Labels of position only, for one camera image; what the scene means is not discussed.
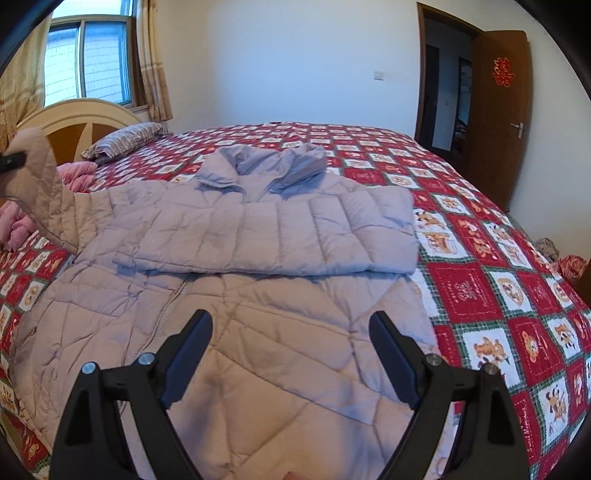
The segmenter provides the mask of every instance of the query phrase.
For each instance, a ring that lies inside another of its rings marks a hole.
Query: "window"
[[[53,12],[45,56],[45,105],[99,98],[135,106],[132,0],[64,0]]]

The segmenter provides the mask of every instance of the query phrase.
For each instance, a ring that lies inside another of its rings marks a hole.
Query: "black clip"
[[[0,155],[0,175],[17,168],[23,168],[27,162],[25,152],[17,152],[11,155]]]

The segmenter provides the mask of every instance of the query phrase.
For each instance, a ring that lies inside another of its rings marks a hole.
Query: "jacket sleeve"
[[[108,191],[72,193],[61,182],[55,156],[37,128],[17,133],[6,155],[25,152],[23,168],[0,175],[0,197],[15,201],[52,243],[79,254],[97,235],[97,215],[112,215]]]

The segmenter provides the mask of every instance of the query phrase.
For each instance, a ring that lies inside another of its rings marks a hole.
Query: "pink clothing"
[[[68,190],[78,193],[86,192],[95,182],[97,168],[94,162],[80,161],[64,163],[57,172]],[[18,250],[35,230],[35,222],[16,203],[6,202],[0,207],[0,244],[8,251]]]
[[[57,167],[57,172],[60,174],[63,184],[68,185],[82,175],[91,175],[94,177],[97,168],[97,164],[92,161],[78,161],[60,165]]]

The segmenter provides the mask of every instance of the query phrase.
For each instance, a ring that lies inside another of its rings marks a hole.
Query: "beige curtain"
[[[51,17],[27,37],[0,77],[0,152],[25,117],[45,103],[45,49]]]
[[[138,52],[150,118],[154,122],[164,122],[173,117],[173,112],[156,33],[157,11],[156,0],[140,0],[138,3]]]

